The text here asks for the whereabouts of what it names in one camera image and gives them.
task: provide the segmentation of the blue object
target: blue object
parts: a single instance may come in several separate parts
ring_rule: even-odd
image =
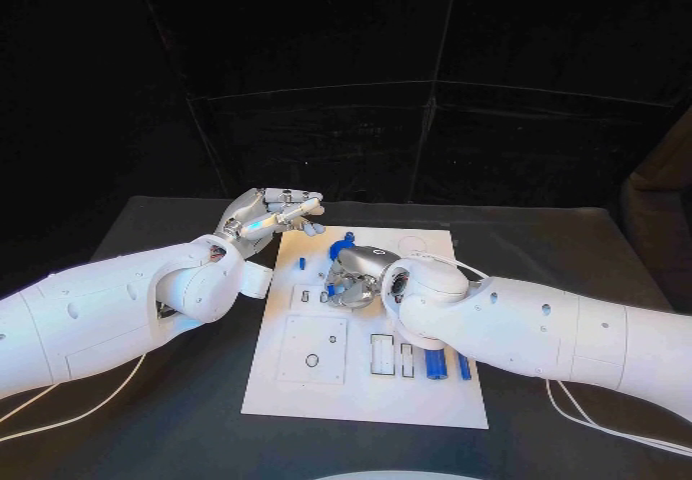
[[[354,235],[354,232],[346,232],[346,235],[344,236],[344,240],[338,240],[332,246],[329,247],[329,258],[332,261],[336,260],[336,257],[339,256],[339,252],[345,248],[355,247],[356,244],[354,243],[356,240],[356,236]]]
[[[462,379],[472,379],[472,369],[469,368],[469,359],[459,354],[459,369],[462,370]]]
[[[426,350],[426,370],[431,380],[444,380],[447,378],[447,363],[444,361],[443,350]]]

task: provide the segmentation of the white cable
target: white cable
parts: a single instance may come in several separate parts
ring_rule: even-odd
[[[413,251],[411,252],[411,256],[413,257],[430,257],[430,258],[434,258],[436,260],[440,260],[442,262],[444,263],[452,263],[453,265],[457,265],[459,267],[463,267],[466,268],[467,270],[470,270],[480,278],[488,278],[488,275],[480,271],[480,270],[476,270],[476,268],[470,267],[466,263],[462,263],[457,259],[455,258],[447,258],[447,257],[443,257],[442,255],[436,255],[434,253],[429,253],[429,252],[421,252],[418,250]]]
[[[580,413],[583,413],[584,415],[584,418],[589,419],[589,422],[586,422],[584,420],[580,420],[579,418],[574,418],[571,415],[568,415],[563,409],[558,407],[558,404],[555,403],[555,399],[553,398],[553,391],[551,391],[551,381],[550,380],[545,380],[545,389],[547,389],[547,392],[548,392],[548,397],[551,399],[551,403],[553,403],[553,406],[555,407],[555,410],[560,412],[560,414],[570,420],[573,420],[573,422],[577,422],[580,423],[581,425],[596,429],[596,430],[600,430],[602,432],[604,433],[609,433],[612,435],[615,435],[616,437],[622,437],[622,438],[626,438],[638,443],[642,443],[645,445],[648,445],[649,447],[653,447],[653,448],[659,448],[661,450],[666,450],[672,453],[677,453],[678,455],[684,455],[687,457],[692,457],[692,448],[690,447],[685,447],[684,445],[677,445],[675,443],[669,443],[669,442],[665,442],[664,440],[659,440],[656,438],[648,438],[648,437],[640,437],[639,435],[632,435],[629,433],[623,433],[623,432],[619,432],[617,430],[612,430],[610,428],[606,428],[606,427],[602,427],[593,420],[591,418],[589,417],[589,415],[584,413],[584,410],[580,406],[580,404],[577,403],[577,400],[574,399],[573,395],[570,394],[570,391],[567,390],[567,387],[563,385],[563,382],[560,382],[560,385],[563,387],[563,389],[566,390],[566,393],[570,397],[570,400],[573,401],[573,404],[574,406],[577,407],[577,409],[580,410]]]
[[[140,369],[140,365],[142,365],[142,362],[145,361],[145,357],[147,356],[147,354],[145,354],[142,357],[140,357],[140,361],[137,362],[137,365],[134,366],[133,368],[133,371],[130,372],[130,375],[127,376],[124,382],[120,384],[120,387],[116,389],[116,391],[111,393],[111,395],[109,396],[109,398],[87,412],[87,413],[83,413],[78,417],[75,418],[71,418],[70,420],[64,420],[62,422],[58,422],[58,423],[54,423],[52,425],[47,425],[45,427],[39,427],[39,428],[35,428],[32,430],[26,430],[25,432],[19,432],[19,433],[15,433],[13,435],[8,435],[6,437],[0,438],[0,443],[3,443],[5,441],[8,440],[12,440],[13,438],[19,438],[19,437],[23,437],[26,435],[32,435],[34,433],[39,433],[39,432],[44,432],[45,430],[51,430],[54,428],[58,428],[58,427],[62,427],[64,425],[68,425],[70,423],[72,422],[77,422],[78,420],[81,420],[84,417],[87,417],[88,415],[91,415],[113,399],[113,397],[120,393],[120,391],[123,390],[123,388],[126,387],[126,385],[129,384],[132,378],[134,377],[134,374],[137,373],[137,370]],[[12,415],[15,415],[16,412],[19,412],[19,410],[22,410],[22,408],[25,408],[26,405],[29,405],[35,400],[38,400],[60,384],[54,385],[51,388],[48,388],[47,390],[44,390],[44,392],[39,393],[39,395],[36,395],[35,398],[32,398],[32,400],[25,404],[22,405],[18,409],[15,409],[15,411],[12,411],[5,417],[3,417],[3,420],[6,418],[9,418]]]
[[[28,400],[3,418],[0,418],[0,423],[3,423],[25,407],[28,407],[57,386],[51,385],[31,400]]]

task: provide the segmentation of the table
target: table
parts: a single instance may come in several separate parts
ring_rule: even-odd
[[[133,197],[94,260],[191,241],[214,230],[228,204]],[[669,309],[604,210],[342,202],[326,204],[323,219],[328,225],[449,229],[457,258],[486,273]],[[270,267],[279,242],[254,257]],[[241,415],[263,311],[264,301],[240,296],[222,320],[149,355],[100,412],[0,444],[0,476],[310,479],[403,469],[478,478],[692,478],[690,459],[570,422],[553,409],[542,380],[483,364],[488,431]],[[132,366],[61,385],[2,432],[83,413]],[[690,426],[659,407],[597,387],[571,390],[597,422],[691,443]],[[0,411],[29,396],[6,399]],[[560,403],[568,409],[563,397]]]

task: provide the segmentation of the robotic hand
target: robotic hand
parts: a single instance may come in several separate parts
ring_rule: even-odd
[[[274,232],[325,227],[322,195],[250,190],[214,235],[83,265],[0,301],[0,398],[94,375],[217,321],[238,293],[264,298],[271,270],[245,262]]]
[[[335,275],[344,270],[349,279],[378,278],[365,294],[381,292],[388,318],[411,344],[427,350],[450,345],[521,375],[599,385],[692,421],[691,317],[501,277],[469,282],[456,268],[466,265],[426,253],[382,262],[372,275],[377,249],[359,248],[341,251]],[[348,289],[336,305],[354,306],[354,298],[372,301],[361,285],[352,282],[355,292]]]

